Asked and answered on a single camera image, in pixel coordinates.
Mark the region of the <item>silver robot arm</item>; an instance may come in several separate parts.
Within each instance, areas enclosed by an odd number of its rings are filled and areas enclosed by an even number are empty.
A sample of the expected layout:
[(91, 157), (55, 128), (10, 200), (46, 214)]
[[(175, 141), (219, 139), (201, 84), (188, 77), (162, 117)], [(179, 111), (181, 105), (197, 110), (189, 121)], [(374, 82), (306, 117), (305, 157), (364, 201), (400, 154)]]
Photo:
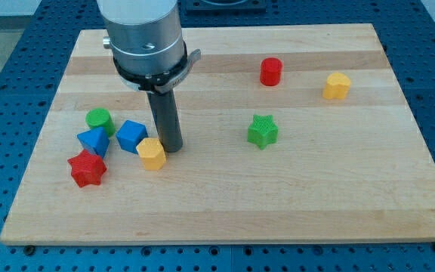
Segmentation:
[(158, 75), (185, 55), (176, 0), (97, 0), (110, 48), (123, 70)]

